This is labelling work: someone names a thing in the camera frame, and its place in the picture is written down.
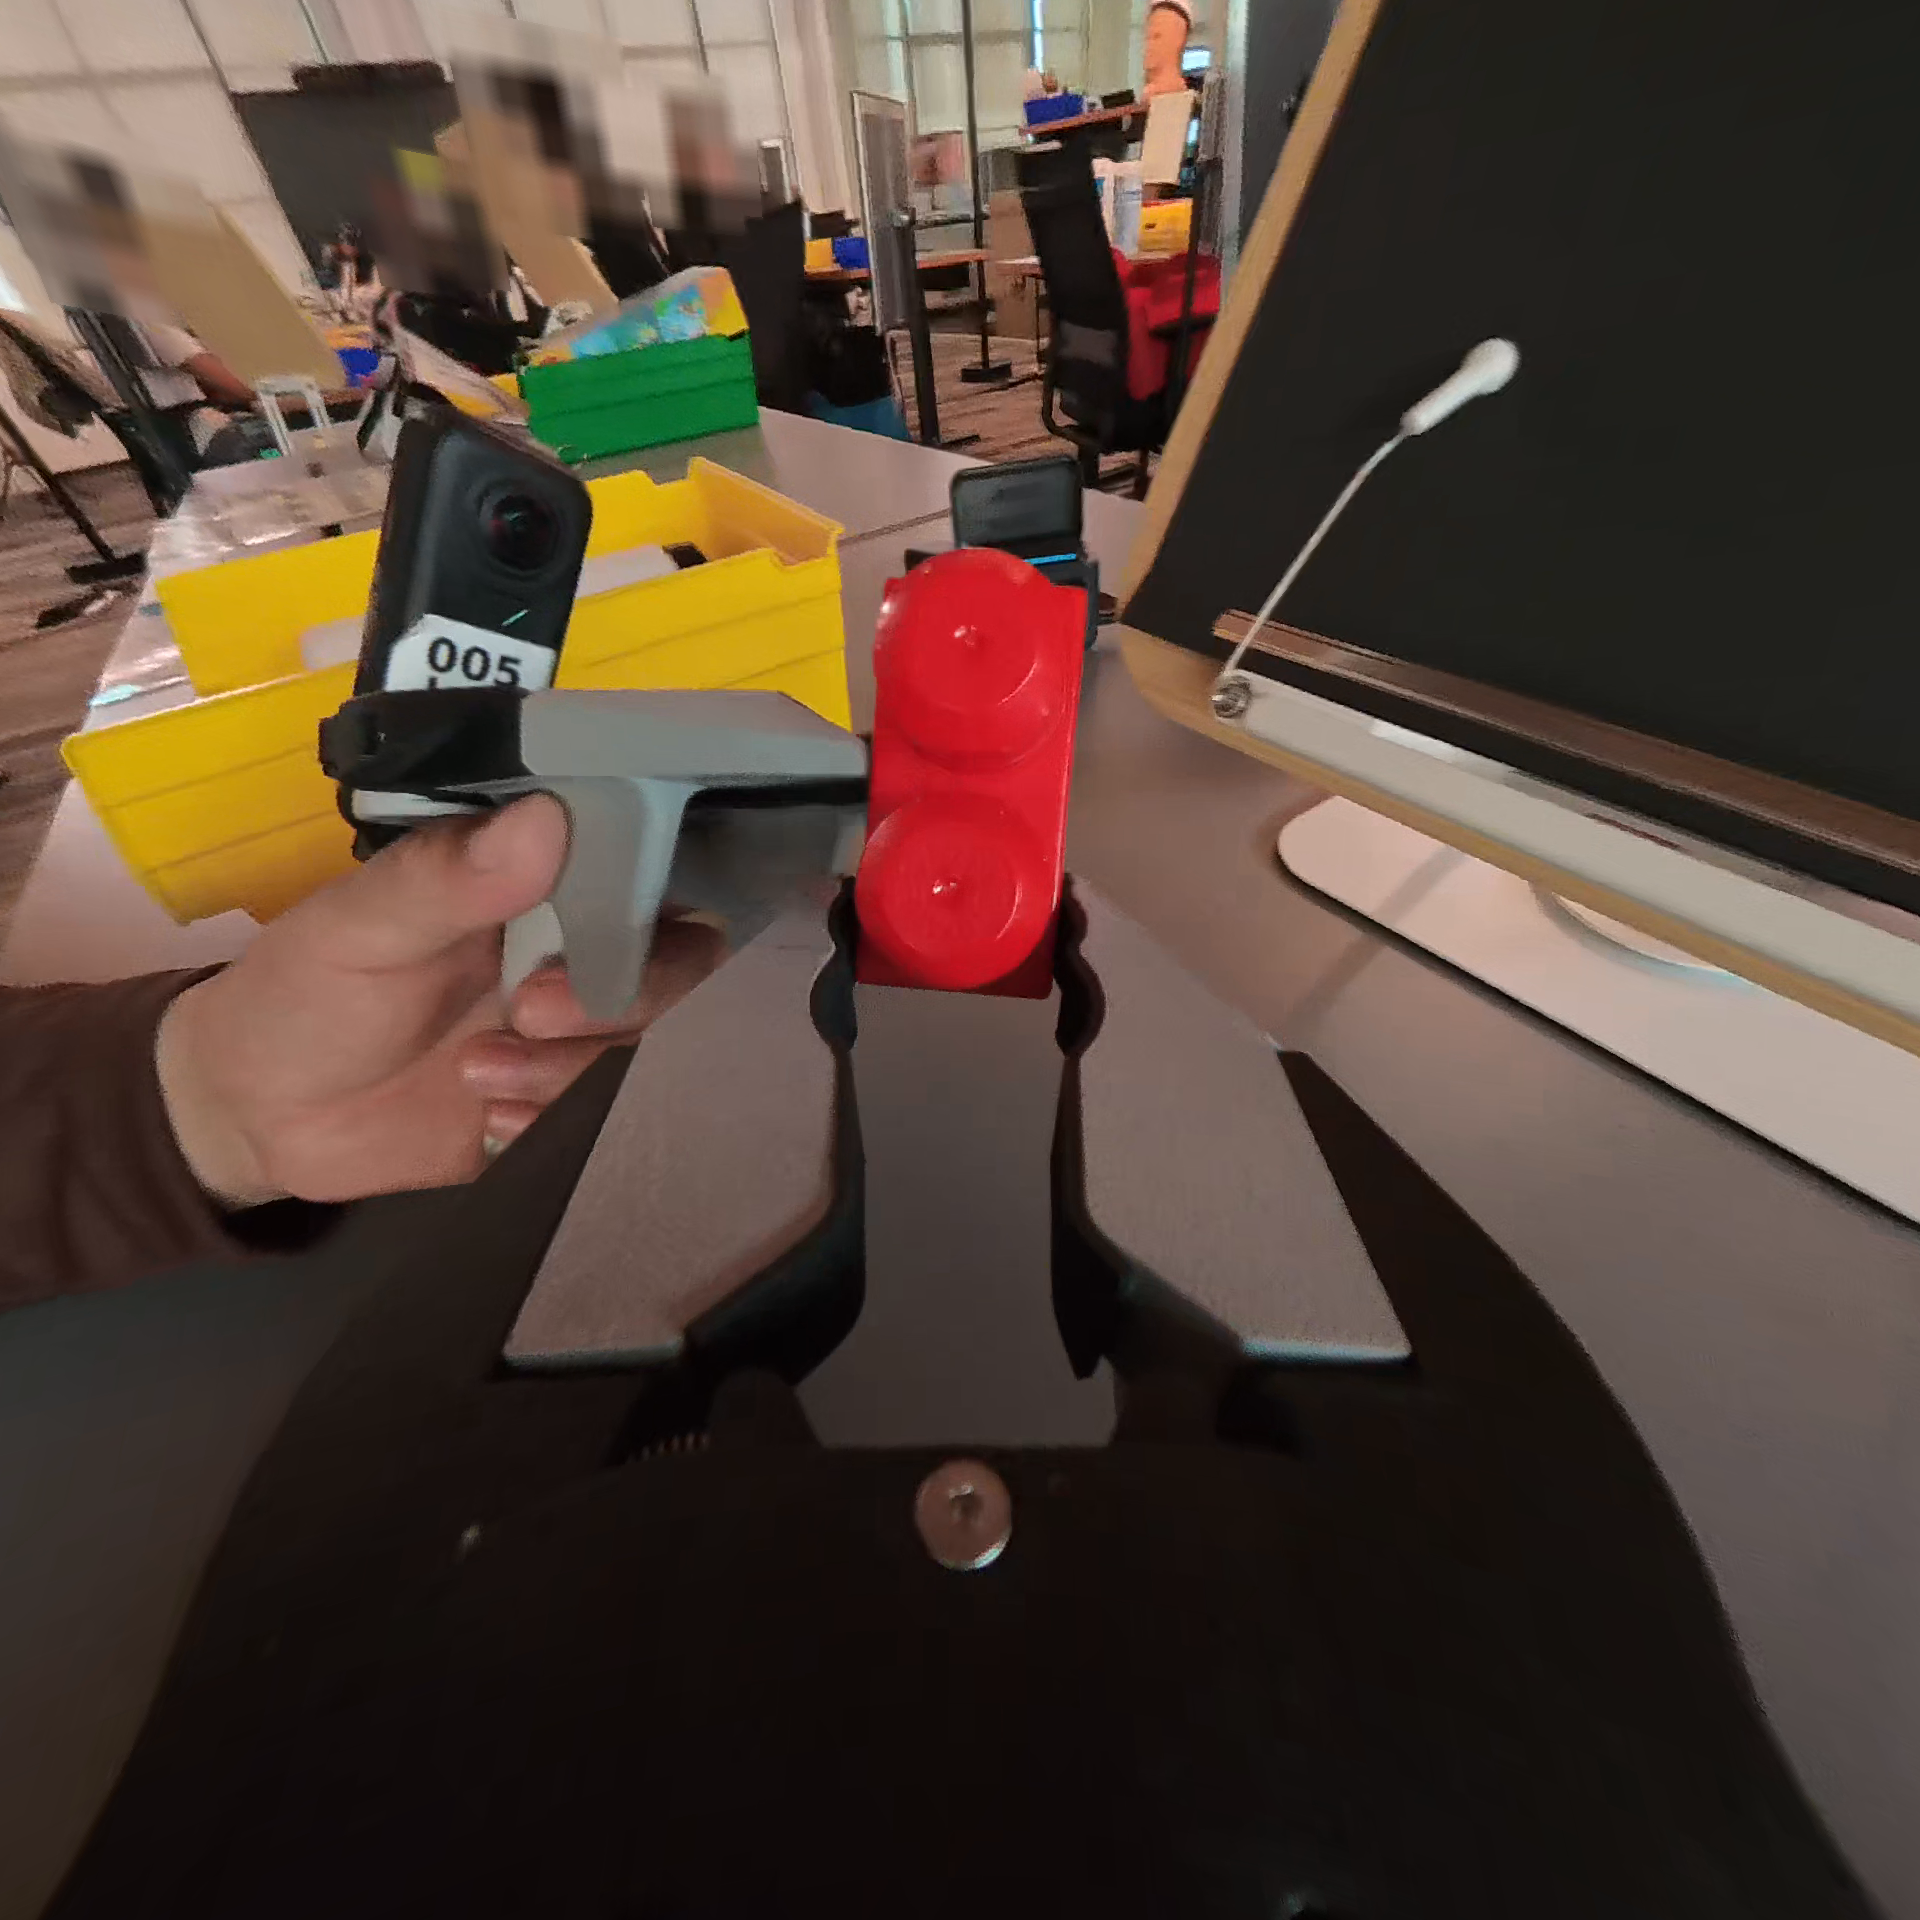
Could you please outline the colourful box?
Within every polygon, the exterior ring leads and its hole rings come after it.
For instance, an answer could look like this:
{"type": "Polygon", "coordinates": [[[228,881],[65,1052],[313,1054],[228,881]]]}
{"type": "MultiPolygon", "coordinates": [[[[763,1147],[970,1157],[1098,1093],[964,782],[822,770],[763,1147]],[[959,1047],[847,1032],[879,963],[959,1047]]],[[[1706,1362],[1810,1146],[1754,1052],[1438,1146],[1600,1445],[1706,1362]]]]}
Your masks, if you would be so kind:
{"type": "Polygon", "coordinates": [[[729,266],[688,266],[603,310],[589,310],[580,298],[554,309],[541,339],[521,351],[521,365],[573,365],[640,346],[745,339],[749,333],[749,310],[729,266]]]}

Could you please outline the person's left forearm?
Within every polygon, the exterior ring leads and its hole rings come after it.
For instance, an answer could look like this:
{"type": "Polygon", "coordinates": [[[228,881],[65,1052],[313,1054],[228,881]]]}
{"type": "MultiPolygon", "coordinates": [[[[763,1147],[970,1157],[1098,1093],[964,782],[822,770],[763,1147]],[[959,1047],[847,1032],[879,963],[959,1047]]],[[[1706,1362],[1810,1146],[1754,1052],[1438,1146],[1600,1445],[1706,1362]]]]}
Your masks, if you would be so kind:
{"type": "Polygon", "coordinates": [[[202,976],[4,985],[0,1305],[120,1290],[231,1258],[156,1085],[156,1028],[202,976]]]}

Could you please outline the green plastic bin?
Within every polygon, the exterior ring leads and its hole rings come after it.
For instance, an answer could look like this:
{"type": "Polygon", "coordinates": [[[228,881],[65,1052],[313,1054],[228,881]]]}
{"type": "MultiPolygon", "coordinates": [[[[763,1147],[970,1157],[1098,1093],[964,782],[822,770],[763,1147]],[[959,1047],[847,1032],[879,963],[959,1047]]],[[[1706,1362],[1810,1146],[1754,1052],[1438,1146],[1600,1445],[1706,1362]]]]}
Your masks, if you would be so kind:
{"type": "Polygon", "coordinates": [[[749,430],[759,415],[749,333],[521,365],[514,381],[533,440],[570,470],[749,430]]]}

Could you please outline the black office chair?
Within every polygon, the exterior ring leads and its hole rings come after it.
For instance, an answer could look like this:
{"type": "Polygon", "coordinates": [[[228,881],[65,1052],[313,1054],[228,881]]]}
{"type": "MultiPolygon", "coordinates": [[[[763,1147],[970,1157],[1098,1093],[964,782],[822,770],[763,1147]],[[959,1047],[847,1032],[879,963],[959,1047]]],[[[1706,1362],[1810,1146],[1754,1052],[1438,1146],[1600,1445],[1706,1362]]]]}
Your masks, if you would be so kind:
{"type": "Polygon", "coordinates": [[[1144,498],[1176,415],[1170,346],[1121,272],[1086,148],[1046,140],[1013,175],[1050,314],[1042,430],[1075,451],[1086,490],[1109,490],[1109,462],[1132,462],[1144,498]]]}

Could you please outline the black board with wooden edge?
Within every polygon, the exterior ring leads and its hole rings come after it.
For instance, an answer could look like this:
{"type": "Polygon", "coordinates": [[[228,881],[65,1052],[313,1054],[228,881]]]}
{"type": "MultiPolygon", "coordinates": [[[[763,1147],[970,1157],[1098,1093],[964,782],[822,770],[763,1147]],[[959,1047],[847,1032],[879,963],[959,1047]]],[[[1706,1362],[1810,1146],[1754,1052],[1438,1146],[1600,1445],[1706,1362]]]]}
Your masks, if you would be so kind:
{"type": "Polygon", "coordinates": [[[1121,590],[1183,733],[1914,1054],[1914,3],[1339,3],[1121,590]],[[1239,673],[1334,493],[1478,339],[1239,673]]]}

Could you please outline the person's left hand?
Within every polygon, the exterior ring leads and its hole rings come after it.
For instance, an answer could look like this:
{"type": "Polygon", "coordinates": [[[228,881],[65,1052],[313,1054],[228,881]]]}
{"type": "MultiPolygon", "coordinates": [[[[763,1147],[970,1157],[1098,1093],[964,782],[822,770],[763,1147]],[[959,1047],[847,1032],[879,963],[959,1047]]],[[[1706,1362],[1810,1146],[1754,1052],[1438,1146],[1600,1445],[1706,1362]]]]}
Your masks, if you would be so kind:
{"type": "Polygon", "coordinates": [[[461,1183],[725,963],[718,929],[670,918],[618,1019],[589,1019],[557,967],[504,993],[501,935],[565,841],[551,795],[435,822],[182,990],[156,1089],[199,1183],[228,1207],[461,1183]]]}

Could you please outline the red toy block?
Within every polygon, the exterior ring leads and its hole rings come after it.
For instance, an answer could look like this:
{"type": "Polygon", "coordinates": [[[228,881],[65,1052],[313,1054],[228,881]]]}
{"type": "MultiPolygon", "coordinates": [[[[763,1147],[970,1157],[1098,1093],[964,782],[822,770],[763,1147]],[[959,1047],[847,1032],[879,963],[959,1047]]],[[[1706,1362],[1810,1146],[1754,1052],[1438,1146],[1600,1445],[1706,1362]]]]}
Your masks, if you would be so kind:
{"type": "Polygon", "coordinates": [[[1092,610],[1086,581],[984,546],[883,585],[854,879],[866,985],[1050,993],[1092,610]]]}

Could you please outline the yellow plastic bin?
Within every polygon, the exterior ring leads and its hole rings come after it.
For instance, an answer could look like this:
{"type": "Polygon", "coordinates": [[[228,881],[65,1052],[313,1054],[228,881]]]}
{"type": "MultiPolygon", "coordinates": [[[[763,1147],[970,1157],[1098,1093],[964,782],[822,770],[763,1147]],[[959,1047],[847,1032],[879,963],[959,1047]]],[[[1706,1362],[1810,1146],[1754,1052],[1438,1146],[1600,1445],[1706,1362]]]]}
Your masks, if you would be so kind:
{"type": "MultiPolygon", "coordinates": [[[[589,480],[594,527],[557,688],[756,688],[854,719],[841,527],[716,462],[670,485],[589,480]]],[[[267,925],[351,867],[319,723],[351,664],[305,668],[327,624],[360,630],[376,532],[221,556],[156,581],[190,698],[65,738],[61,758],[133,881],[190,925],[267,925]]]]}

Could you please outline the silver board stand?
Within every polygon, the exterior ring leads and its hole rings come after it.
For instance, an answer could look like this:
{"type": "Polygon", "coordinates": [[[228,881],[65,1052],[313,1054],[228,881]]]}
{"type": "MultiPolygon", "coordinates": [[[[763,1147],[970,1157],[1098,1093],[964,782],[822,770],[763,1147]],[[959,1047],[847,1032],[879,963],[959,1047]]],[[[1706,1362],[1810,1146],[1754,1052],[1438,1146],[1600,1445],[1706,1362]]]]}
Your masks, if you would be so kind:
{"type": "Polygon", "coordinates": [[[1276,863],[1330,906],[1881,1207],[1920,1218],[1912,1052],[1346,795],[1292,815],[1276,863]]]}

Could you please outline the grey partition panel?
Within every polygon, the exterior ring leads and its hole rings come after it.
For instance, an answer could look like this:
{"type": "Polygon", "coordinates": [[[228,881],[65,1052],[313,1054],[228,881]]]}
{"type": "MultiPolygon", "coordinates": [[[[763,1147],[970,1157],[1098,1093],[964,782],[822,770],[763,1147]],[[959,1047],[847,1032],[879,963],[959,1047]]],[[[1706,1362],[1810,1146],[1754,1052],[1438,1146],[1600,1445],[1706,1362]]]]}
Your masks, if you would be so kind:
{"type": "Polygon", "coordinates": [[[859,230],[868,242],[868,304],[879,345],[893,346],[915,334],[923,314],[911,109],[872,91],[854,91],[847,109],[859,230]]]}

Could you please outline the red cloth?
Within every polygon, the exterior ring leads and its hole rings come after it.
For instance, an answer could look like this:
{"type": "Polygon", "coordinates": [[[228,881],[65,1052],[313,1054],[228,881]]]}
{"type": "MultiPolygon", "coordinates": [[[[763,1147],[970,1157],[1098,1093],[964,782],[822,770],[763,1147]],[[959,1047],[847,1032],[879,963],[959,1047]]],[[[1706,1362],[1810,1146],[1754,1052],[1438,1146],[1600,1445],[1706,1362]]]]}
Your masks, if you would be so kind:
{"type": "Polygon", "coordinates": [[[1219,309],[1219,259],[1190,254],[1132,259],[1111,249],[1124,297],[1124,392],[1132,399],[1162,397],[1170,356],[1190,333],[1190,361],[1204,351],[1204,334],[1219,309]]]}

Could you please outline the black device with blue light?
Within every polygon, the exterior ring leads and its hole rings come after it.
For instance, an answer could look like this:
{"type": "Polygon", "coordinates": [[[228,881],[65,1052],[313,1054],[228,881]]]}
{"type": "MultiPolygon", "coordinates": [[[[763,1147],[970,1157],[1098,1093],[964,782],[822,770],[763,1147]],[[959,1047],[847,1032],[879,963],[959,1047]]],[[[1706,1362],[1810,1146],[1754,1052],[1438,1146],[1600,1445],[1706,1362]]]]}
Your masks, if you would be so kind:
{"type": "Polygon", "coordinates": [[[1098,562],[1082,539],[1082,473],[1070,451],[955,473],[950,539],[955,549],[999,549],[1050,581],[1082,585],[1097,627],[1116,618],[1116,599],[1098,585],[1098,562]]]}

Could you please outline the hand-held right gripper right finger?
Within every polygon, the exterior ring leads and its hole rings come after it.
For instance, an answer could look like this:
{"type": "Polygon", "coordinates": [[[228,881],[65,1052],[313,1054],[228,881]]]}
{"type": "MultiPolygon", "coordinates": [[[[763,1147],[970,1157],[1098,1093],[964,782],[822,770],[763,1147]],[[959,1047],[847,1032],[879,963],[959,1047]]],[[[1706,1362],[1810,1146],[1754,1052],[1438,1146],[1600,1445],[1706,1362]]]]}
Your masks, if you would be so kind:
{"type": "Polygon", "coordinates": [[[1282,1041],[1086,881],[1050,967],[1050,1311],[1116,1422],[1158,1386],[1411,1362],[1282,1041]]]}

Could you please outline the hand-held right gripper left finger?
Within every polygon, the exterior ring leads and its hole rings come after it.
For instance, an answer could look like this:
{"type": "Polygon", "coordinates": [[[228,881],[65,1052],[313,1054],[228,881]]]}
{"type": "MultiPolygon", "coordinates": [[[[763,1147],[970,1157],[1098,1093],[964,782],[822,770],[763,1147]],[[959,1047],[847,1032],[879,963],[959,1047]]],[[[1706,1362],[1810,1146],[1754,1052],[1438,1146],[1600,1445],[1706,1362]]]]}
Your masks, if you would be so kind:
{"type": "Polygon", "coordinates": [[[828,886],[636,1047],[504,1340],[529,1377],[804,1386],[866,1305],[854,906],[828,886]]]}

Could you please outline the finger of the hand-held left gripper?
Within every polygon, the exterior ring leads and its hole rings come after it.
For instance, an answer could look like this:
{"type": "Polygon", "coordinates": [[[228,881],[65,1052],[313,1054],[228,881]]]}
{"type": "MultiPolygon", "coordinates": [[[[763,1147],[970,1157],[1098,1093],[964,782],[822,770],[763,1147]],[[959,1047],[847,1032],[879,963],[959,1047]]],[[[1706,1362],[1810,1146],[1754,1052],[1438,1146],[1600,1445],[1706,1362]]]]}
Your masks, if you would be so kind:
{"type": "Polygon", "coordinates": [[[533,693],[519,715],[521,792],[565,782],[710,788],[822,788],[866,795],[858,733],[763,688],[533,693]]]}
{"type": "Polygon", "coordinates": [[[663,903],[718,921],[834,893],[859,851],[859,788],[716,788],[688,801],[663,903]]]}

